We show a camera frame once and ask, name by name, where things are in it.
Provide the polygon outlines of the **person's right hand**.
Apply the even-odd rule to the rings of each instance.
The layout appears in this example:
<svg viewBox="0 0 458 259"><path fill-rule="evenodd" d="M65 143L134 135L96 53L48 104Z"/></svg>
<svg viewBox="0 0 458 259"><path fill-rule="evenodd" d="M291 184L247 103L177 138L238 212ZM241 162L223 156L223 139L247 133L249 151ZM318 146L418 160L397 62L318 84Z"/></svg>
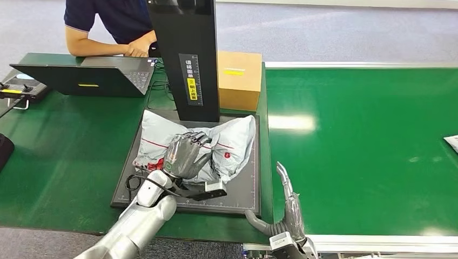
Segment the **person's right hand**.
<svg viewBox="0 0 458 259"><path fill-rule="evenodd" d="M148 57L150 47L157 41L157 36L154 30L144 34L140 38L128 43L124 50L125 57Z"/></svg>

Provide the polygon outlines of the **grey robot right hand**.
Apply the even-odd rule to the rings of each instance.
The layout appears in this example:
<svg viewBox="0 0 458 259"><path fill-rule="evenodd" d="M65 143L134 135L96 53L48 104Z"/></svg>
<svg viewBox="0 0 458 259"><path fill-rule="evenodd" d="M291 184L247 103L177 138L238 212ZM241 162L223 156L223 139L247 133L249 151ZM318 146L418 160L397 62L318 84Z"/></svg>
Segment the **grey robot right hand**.
<svg viewBox="0 0 458 259"><path fill-rule="evenodd" d="M267 223L255 216L251 210L245 210L245 217L249 224L268 237L273 237L284 232L289 232L292 239L302 242L306 239L304 229L304 219L301 211L299 194L293 191L293 187L285 167L277 161L277 174L281 178L281 183L285 197L285 212L281 221Z"/></svg>

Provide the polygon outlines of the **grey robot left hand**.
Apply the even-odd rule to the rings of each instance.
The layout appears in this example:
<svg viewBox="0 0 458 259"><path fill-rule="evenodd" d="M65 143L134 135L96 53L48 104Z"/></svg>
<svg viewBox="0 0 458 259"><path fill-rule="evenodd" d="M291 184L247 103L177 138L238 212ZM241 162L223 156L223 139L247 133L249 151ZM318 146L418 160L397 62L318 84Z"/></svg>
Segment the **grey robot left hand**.
<svg viewBox="0 0 458 259"><path fill-rule="evenodd" d="M199 156L199 151L211 142L202 131L175 135L165 151L162 171L177 179L196 177L212 156L211 152Z"/></svg>

